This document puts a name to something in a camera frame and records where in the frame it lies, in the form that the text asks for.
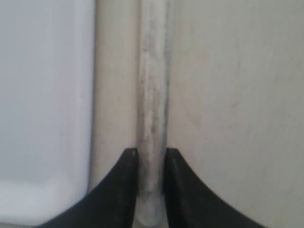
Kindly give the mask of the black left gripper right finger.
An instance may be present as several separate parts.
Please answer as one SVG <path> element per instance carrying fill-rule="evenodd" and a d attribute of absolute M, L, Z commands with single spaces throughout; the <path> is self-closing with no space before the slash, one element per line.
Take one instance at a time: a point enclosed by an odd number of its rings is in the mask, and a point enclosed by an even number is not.
<path fill-rule="evenodd" d="M 165 154 L 163 190 L 170 228 L 260 228 L 207 187 L 180 151 Z"/>

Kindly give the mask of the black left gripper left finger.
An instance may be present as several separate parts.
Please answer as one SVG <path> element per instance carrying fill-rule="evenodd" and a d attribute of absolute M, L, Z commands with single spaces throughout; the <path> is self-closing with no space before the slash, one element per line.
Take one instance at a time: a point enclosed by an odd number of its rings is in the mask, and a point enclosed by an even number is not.
<path fill-rule="evenodd" d="M 103 180 L 81 201 L 42 228 L 130 228 L 137 195 L 138 151 L 125 149 Z"/>

